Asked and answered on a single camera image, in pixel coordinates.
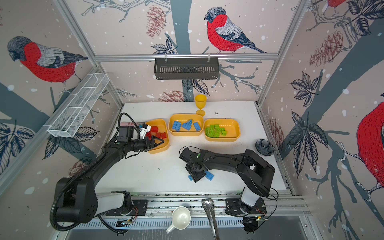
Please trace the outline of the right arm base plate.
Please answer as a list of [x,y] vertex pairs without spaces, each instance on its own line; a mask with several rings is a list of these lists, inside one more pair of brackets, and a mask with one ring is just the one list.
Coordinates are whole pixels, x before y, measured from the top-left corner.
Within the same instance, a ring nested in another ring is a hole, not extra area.
[[265,202],[262,198],[259,198],[255,205],[250,207],[243,203],[240,199],[231,198],[225,199],[226,202],[226,210],[225,213],[227,215],[233,217],[246,217],[247,215],[266,215],[267,210],[265,206]]

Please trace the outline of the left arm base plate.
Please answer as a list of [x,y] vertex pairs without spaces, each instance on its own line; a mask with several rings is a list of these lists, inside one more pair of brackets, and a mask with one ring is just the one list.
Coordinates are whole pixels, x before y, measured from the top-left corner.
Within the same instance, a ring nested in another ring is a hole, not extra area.
[[106,213],[108,217],[135,217],[145,216],[148,207],[148,200],[132,200],[130,207],[121,207],[119,209],[110,210]]

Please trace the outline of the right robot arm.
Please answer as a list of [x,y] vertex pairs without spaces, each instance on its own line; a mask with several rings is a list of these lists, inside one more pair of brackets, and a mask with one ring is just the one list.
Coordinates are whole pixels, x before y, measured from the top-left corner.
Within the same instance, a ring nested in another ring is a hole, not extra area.
[[261,197],[266,198],[270,194],[275,168],[252,150],[228,155],[201,149],[199,152],[194,152],[186,146],[179,151],[179,154],[195,183],[204,178],[209,170],[238,175],[246,185],[240,201],[249,208],[254,207]]

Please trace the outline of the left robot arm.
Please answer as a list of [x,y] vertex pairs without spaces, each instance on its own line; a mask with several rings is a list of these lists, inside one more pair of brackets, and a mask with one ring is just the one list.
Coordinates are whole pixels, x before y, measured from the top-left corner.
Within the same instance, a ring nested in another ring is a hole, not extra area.
[[108,225],[102,216],[112,210],[121,210],[128,214],[134,211],[137,217],[139,211],[132,202],[130,192],[98,194],[95,188],[116,163],[129,158],[128,153],[135,157],[164,144],[162,137],[148,137],[151,129],[147,124],[139,126],[136,122],[131,126],[117,124],[112,139],[105,144],[102,154],[94,162],[71,178],[62,178],[57,182],[50,210],[50,223],[55,230],[69,231],[97,217],[109,230],[118,235],[125,234],[125,231]]

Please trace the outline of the blue lego brick upturned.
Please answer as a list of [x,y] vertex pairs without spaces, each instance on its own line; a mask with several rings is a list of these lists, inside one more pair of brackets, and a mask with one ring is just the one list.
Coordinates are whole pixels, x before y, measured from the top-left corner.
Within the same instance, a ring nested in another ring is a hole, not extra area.
[[181,126],[182,126],[181,122],[179,122],[179,121],[174,121],[174,122],[173,122],[173,125],[172,125],[172,130],[173,130],[173,131],[176,131],[176,132],[179,132],[180,129],[181,129]]

